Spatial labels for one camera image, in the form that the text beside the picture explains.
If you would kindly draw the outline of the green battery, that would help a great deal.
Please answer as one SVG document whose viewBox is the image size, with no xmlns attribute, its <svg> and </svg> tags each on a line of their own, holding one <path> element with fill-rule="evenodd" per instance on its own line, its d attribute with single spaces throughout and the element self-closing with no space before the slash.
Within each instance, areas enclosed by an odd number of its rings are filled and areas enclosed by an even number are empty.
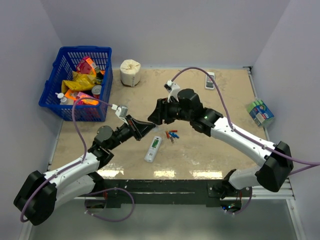
<svg viewBox="0 0 320 240">
<path fill-rule="evenodd" d="M 152 143 L 152 147 L 153 147 L 153 148 L 156 148 L 157 145 L 158 145 L 158 143 L 159 143 L 159 140 L 158 140 L 158 139 L 155 139 L 155 140 L 153 141 L 153 143 Z"/>
</svg>

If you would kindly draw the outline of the long white remote control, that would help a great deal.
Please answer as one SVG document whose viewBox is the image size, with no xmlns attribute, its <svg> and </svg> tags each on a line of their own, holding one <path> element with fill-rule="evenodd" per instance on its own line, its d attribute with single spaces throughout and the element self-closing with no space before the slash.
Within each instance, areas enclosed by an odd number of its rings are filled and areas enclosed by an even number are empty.
<svg viewBox="0 0 320 240">
<path fill-rule="evenodd" d="M 154 140 L 156 140 L 156 139 L 159 140 L 159 142 L 158 142 L 156 148 L 153 148 L 152 145 L 153 145 Z M 145 160 L 147 163 L 153 163 L 153 162 L 154 162 L 155 157 L 156 157 L 156 155 L 157 155 L 157 153 L 158 153 L 158 150 L 159 150 L 159 148 L 160 148 L 160 145 L 161 145 L 161 143 L 162 143 L 162 140 L 163 140 L 163 139 L 162 139 L 160 136 L 155 136 L 155 137 L 153 138 L 153 140 L 151 141 L 151 144 L 150 144 L 150 146 L 149 146 L 149 148 L 148 148 L 148 151 L 147 151 L 147 153 L 146 153 L 146 155 L 145 155 L 145 157 L 144 157 L 144 160 Z"/>
</svg>

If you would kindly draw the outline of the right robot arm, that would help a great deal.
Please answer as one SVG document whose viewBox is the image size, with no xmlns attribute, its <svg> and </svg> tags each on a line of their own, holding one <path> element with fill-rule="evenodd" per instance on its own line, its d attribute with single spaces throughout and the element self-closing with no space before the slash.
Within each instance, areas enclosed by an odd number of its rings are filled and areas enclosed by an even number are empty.
<svg viewBox="0 0 320 240">
<path fill-rule="evenodd" d="M 255 186 L 278 192 L 293 170 L 290 147 L 286 143 L 275 144 L 236 128 L 221 113 L 204 107 L 198 94 L 190 88 L 180 90 L 176 97 L 158 99 L 148 117 L 148 121 L 156 125 L 176 120 L 189 122 L 195 131 L 229 144 L 256 163 L 252 168 L 231 170 L 215 187 L 222 197 L 233 197 L 243 188 Z"/>
</svg>

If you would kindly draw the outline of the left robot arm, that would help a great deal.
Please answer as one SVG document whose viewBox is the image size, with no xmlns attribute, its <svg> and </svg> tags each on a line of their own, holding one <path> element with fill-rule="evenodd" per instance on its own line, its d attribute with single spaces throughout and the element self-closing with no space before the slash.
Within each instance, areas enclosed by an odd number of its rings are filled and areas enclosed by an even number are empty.
<svg viewBox="0 0 320 240">
<path fill-rule="evenodd" d="M 28 175 L 13 204 L 20 210 L 20 221 L 34 226 L 46 221 L 62 204 L 81 195 L 99 196 L 104 190 L 103 178 L 97 170 L 113 158 L 111 150 L 130 138 L 141 140 L 156 127 L 154 123 L 139 121 L 127 115 L 124 124 L 116 129 L 105 125 L 97 130 L 90 148 L 76 160 L 41 173 Z"/>
</svg>

